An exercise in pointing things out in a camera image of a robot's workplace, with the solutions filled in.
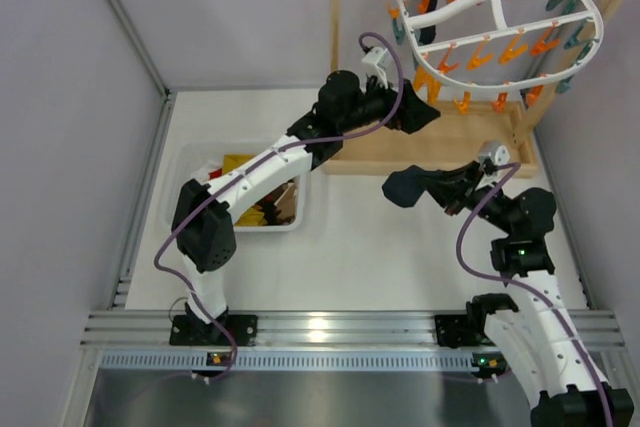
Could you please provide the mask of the white round clip hanger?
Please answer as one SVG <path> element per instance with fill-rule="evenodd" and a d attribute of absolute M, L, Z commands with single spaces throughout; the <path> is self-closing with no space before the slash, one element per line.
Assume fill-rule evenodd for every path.
<path fill-rule="evenodd" d="M 595 56 L 604 22 L 593 0 L 396 0 L 394 30 L 411 50 L 413 88 L 435 103 L 454 96 L 460 113 L 474 100 L 503 112 L 548 85 L 566 88 Z"/>

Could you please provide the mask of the navy sock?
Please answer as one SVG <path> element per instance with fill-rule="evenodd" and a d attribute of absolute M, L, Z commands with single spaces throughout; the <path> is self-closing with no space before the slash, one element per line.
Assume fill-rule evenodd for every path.
<path fill-rule="evenodd" d="M 427 192 L 441 208 L 445 208 L 449 182 L 442 170 L 427 171 L 412 165 L 392 172 L 383 183 L 382 192 L 387 200 L 401 208 L 414 207 Z"/>
<path fill-rule="evenodd" d="M 406 134 L 413 134 L 440 117 L 441 112 L 421 100 L 414 91 L 412 83 L 404 79 L 402 100 L 397 111 L 399 130 Z"/>

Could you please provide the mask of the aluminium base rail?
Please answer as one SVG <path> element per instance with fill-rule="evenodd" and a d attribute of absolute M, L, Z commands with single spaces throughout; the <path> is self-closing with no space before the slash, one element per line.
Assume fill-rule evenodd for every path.
<path fill-rule="evenodd" d="M 228 334 L 207 341 L 185 315 L 165 311 L 90 314 L 85 348 L 104 349 L 113 368 L 220 370 L 231 352 L 238 371 L 501 370 L 492 344 L 450 348 L 438 344 L 435 317 L 458 312 L 240 312 Z"/>

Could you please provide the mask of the wooden hanger rack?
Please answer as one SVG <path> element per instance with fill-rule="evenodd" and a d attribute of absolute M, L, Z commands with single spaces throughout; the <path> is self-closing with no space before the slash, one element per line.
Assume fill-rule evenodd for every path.
<path fill-rule="evenodd" d="M 593 19 L 579 37 L 594 41 L 601 35 L 624 0 L 598 0 Z M 331 66 L 339 63 L 340 0 L 329 0 Z M 429 103 L 440 109 L 441 116 L 433 130 L 400 134 L 380 132 L 363 134 L 347 142 L 343 153 L 330 161 L 327 172 L 335 175 L 381 176 L 394 170 L 417 165 L 424 169 L 452 169 L 468 162 L 481 144 L 498 140 L 506 144 L 514 160 L 520 162 L 519 177 L 531 178 L 538 171 L 534 153 L 533 130 L 549 110 L 567 79 L 585 67 L 596 52 L 585 56 L 567 53 L 559 71 L 545 77 L 499 86 L 462 85 L 469 113 L 456 113 L 452 100 L 440 100 L 435 94 L 438 84 L 452 85 L 444 73 L 428 68 Z"/>

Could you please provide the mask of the white plastic basket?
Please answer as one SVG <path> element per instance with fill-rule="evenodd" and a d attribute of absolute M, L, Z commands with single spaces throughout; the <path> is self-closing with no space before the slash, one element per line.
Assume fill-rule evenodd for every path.
<path fill-rule="evenodd" d="M 217 180 L 251 160 L 269 145 L 268 141 L 200 141 L 181 145 L 170 161 L 164 182 L 164 223 L 172 223 L 179 191 L 188 180 L 195 179 L 200 183 Z M 243 213 L 235 223 L 234 230 L 258 233 L 290 231 L 302 219 L 305 195 L 306 176 L 292 178 Z"/>

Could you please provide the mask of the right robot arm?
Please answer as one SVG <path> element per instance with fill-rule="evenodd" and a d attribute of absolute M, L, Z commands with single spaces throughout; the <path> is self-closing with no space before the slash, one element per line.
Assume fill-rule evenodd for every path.
<path fill-rule="evenodd" d="M 468 209 L 456 239 L 456 258 L 472 276 L 504 290 L 467 304 L 470 323 L 499 350 L 524 391 L 534 426 L 628 426 L 635 406 L 624 388 L 611 386 L 588 353 L 564 304 L 546 236 L 556 201 L 533 187 L 515 197 L 504 185 L 519 166 L 473 161 L 453 171 L 426 171 L 419 184 L 449 215 Z M 491 243 L 493 273 L 463 257 L 464 237 L 480 218 L 504 232 Z"/>

